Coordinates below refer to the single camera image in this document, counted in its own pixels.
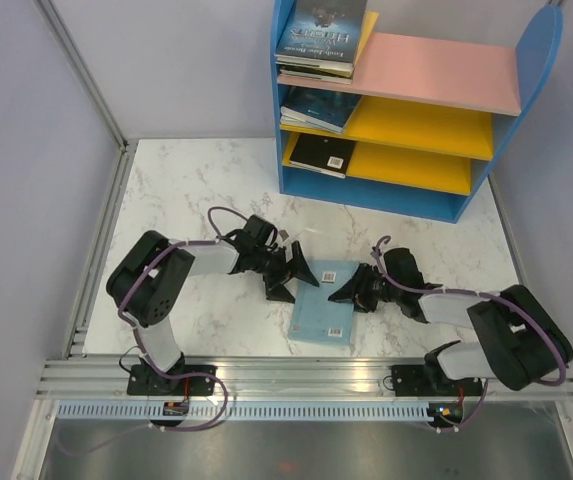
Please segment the light blue thin book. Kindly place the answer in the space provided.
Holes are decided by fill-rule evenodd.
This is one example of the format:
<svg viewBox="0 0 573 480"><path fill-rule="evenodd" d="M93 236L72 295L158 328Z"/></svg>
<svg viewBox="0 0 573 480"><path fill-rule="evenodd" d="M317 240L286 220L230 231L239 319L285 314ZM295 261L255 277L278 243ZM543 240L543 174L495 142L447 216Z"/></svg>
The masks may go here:
<svg viewBox="0 0 573 480"><path fill-rule="evenodd" d="M330 295L344 286L356 273L357 262L313 260L310 269L318 287L300 283L288 329L288 338L307 343L347 346L354 324L353 305L335 303Z"/></svg>

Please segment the black notebook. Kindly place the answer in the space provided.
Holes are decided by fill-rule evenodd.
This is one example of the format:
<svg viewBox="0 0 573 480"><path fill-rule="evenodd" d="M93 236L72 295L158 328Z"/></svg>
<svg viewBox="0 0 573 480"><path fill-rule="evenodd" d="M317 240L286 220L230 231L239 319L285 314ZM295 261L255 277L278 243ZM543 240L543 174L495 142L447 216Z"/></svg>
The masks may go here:
<svg viewBox="0 0 573 480"><path fill-rule="evenodd" d="M356 145L342 138L298 134L287 147L286 158L297 168L345 178Z"/></svg>

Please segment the teal blue book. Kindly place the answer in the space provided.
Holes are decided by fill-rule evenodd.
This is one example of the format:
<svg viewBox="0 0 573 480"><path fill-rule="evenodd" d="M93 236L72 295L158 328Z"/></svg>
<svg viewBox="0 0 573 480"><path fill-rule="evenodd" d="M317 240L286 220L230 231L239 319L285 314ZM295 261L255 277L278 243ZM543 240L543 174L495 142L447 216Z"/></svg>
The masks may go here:
<svg viewBox="0 0 573 480"><path fill-rule="evenodd" d="M280 107L280 121L341 134L361 98L359 94L291 87Z"/></svg>

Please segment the dark Wuthering Heights book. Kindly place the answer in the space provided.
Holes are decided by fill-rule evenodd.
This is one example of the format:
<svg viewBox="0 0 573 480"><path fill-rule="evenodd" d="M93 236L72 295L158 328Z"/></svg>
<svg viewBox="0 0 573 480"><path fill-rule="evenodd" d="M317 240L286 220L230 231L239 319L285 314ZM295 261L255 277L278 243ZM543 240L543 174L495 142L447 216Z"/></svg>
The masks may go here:
<svg viewBox="0 0 573 480"><path fill-rule="evenodd" d="M366 1L296 1L278 38L276 62L351 71L366 6Z"/></svg>

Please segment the yellow paperback book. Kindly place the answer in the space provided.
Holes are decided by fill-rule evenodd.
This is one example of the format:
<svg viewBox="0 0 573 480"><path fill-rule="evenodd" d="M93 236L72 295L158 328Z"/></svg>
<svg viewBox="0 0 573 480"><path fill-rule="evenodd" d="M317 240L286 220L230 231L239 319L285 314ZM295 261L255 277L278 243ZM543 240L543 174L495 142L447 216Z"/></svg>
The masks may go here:
<svg viewBox="0 0 573 480"><path fill-rule="evenodd" d="M355 68L378 17L374 11L352 16L323 8L296 10L286 23L275 57L345 62Z"/></svg>

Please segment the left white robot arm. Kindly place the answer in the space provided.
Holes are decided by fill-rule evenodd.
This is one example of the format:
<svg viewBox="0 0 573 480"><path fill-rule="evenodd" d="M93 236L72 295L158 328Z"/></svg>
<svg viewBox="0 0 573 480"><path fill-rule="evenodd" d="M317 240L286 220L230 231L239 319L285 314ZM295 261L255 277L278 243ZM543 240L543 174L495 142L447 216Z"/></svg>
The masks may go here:
<svg viewBox="0 0 573 480"><path fill-rule="evenodd" d="M242 227L216 230L211 240L173 241L149 230L109 276L106 292L151 369L150 383L162 394L177 393L187 375L169 316L188 278L253 272L262 278L267 300L290 304L295 297L289 281L320 286L298 241L283 246L274 224L255 214L242 219Z"/></svg>

